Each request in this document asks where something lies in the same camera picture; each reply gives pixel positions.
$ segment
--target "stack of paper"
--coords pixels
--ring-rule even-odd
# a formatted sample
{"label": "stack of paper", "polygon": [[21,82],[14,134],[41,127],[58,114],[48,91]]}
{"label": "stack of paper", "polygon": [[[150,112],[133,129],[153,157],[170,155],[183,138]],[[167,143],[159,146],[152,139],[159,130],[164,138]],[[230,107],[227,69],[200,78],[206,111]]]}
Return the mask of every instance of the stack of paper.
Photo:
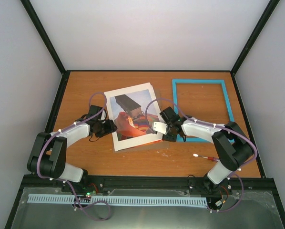
{"label": "stack of paper", "polygon": [[109,118],[117,126],[112,134],[115,151],[159,141],[163,135],[153,134],[149,126],[153,122],[163,122],[157,101],[148,108],[148,122],[145,116],[147,105],[155,93],[150,83],[126,87],[104,93],[107,97]]}

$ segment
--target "brown wood surface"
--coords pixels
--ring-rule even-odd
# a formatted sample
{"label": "brown wood surface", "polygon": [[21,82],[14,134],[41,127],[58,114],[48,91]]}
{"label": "brown wood surface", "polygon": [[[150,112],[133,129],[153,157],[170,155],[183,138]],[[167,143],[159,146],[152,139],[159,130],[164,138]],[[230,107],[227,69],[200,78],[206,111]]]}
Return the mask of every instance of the brown wood surface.
{"label": "brown wood surface", "polygon": [[[72,124],[86,114],[89,98],[94,92],[150,82],[155,90],[159,90],[162,98],[172,100],[172,79],[225,80],[234,119],[247,134],[230,73],[71,72],[55,130]],[[178,104],[186,114],[215,123],[225,124],[229,121],[219,84],[178,84],[177,91]],[[94,105],[103,106],[103,103],[101,95],[92,100]],[[162,108],[167,106],[170,106],[168,102],[161,104]],[[66,160],[74,166],[87,169],[91,175],[204,176],[214,166],[214,162],[193,157],[193,153],[217,156],[211,143],[170,143],[169,148],[115,153],[112,135],[107,135],[97,142],[89,142],[88,138],[76,142],[68,148]],[[256,162],[245,166],[238,174],[242,177],[260,177]]]}

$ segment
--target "screwdriver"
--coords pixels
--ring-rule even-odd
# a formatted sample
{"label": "screwdriver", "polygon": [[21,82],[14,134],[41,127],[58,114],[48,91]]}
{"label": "screwdriver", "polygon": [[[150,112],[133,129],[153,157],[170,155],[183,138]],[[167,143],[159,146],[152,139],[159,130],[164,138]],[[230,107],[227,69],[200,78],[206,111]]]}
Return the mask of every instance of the screwdriver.
{"label": "screwdriver", "polygon": [[213,156],[200,156],[200,155],[198,155],[198,154],[193,154],[193,156],[202,157],[202,158],[205,158],[205,159],[211,160],[211,161],[218,161],[218,160],[219,160],[218,158],[213,157]]}

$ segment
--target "black metal frame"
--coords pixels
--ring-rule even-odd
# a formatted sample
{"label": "black metal frame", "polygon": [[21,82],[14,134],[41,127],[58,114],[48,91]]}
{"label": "black metal frame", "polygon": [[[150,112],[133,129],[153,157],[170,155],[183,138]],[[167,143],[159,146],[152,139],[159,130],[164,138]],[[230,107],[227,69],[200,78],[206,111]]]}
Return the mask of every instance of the black metal frame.
{"label": "black metal frame", "polygon": [[[244,121],[246,124],[246,128],[249,133],[249,137],[251,141],[255,144],[254,136],[249,125],[247,115],[243,106],[243,102],[239,93],[239,89],[237,87],[237,83],[235,80],[235,74],[239,70],[241,64],[243,63],[245,57],[247,56],[248,52],[250,51],[252,45],[256,41],[258,35],[260,34],[262,28],[265,26],[267,20],[271,16],[272,12],[274,11],[276,5],[278,4],[279,0],[270,0],[266,9],[264,10],[261,18],[259,19],[255,29],[253,30],[250,38],[248,39],[246,45],[244,46],[241,54],[239,55],[237,61],[235,62],[231,71],[179,71],[179,70],[68,70],[66,71],[62,62],[60,61],[45,29],[43,28],[35,10],[33,9],[32,4],[29,0],[21,0],[25,10],[27,11],[30,19],[32,20],[33,24],[35,25],[38,33],[40,34],[42,40],[44,41],[46,47],[48,48],[53,60],[55,61],[57,67],[59,68],[62,78],[61,82],[56,94],[56,98],[54,100],[50,117],[48,119],[45,131],[51,132],[53,130],[54,124],[56,122],[56,118],[59,112],[59,108],[63,99],[63,95],[65,92],[65,88],[70,76],[71,71],[107,71],[107,72],[230,72],[231,77],[234,83],[234,87],[237,93],[237,97],[239,100],[239,104],[242,110],[242,114],[244,117]],[[283,226],[285,228],[285,212],[279,197],[279,194],[276,189],[275,182],[272,178],[265,178],[265,172],[262,167],[262,163],[260,161],[260,157],[257,157],[257,164],[260,171],[262,178],[243,178],[244,189],[245,190],[269,190],[273,193],[280,218],[283,222]],[[200,177],[123,177],[123,176],[89,176],[88,179],[92,179],[96,186],[101,190],[102,193],[105,193],[108,190],[113,190],[116,188],[122,189],[172,189],[172,190],[189,190],[189,181],[198,181],[201,179]],[[232,185],[234,190],[241,189],[240,183],[236,178],[232,178],[230,180],[230,184]],[[22,195],[22,191],[25,187],[62,187],[65,191],[67,188],[62,185],[59,181],[49,181],[48,179],[39,179],[36,175],[25,175],[22,183],[20,185],[17,197],[15,199],[13,208],[11,210],[10,216],[8,218],[6,229],[11,228],[12,222]],[[80,187],[76,187],[75,189],[80,192],[82,191]],[[205,197],[211,198],[213,195],[204,195]]]}

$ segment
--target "printed picture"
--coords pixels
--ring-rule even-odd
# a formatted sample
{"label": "printed picture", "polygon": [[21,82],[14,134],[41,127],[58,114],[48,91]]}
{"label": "printed picture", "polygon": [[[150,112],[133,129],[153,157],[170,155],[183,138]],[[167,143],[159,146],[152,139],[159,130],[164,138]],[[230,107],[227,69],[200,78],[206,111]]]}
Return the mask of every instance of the printed picture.
{"label": "printed picture", "polygon": [[[117,126],[118,141],[151,134],[146,120],[145,110],[151,102],[149,90],[121,94],[110,98],[113,120]],[[148,108],[148,121],[159,122],[154,104]]]}
{"label": "printed picture", "polygon": [[[104,93],[107,97],[109,118],[117,126],[112,133],[115,151],[152,143],[162,139],[161,133],[152,133],[145,115],[149,102],[156,99],[150,83],[117,89]],[[148,122],[163,122],[157,101],[148,108]]]}

